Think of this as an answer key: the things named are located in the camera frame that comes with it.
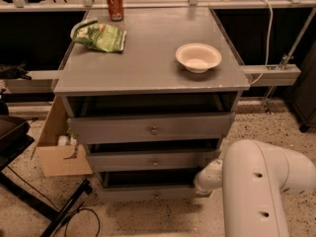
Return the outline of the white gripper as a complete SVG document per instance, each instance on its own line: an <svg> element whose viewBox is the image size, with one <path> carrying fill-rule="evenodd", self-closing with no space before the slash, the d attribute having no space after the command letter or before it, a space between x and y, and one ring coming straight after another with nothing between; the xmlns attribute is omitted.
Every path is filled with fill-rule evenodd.
<svg viewBox="0 0 316 237"><path fill-rule="evenodd" d="M197 194L205 196L222 186L222 167L223 161L214 159L196 174L194 185Z"/></svg>

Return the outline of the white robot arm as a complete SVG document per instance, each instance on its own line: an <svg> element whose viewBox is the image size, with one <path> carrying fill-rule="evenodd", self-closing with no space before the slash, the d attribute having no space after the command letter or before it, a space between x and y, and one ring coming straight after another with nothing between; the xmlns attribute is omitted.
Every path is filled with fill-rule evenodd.
<svg viewBox="0 0 316 237"><path fill-rule="evenodd" d="M194 179L198 194L222 189L225 237L289 237L281 194L316 187L316 167L305 155L258 140L229 146Z"/></svg>

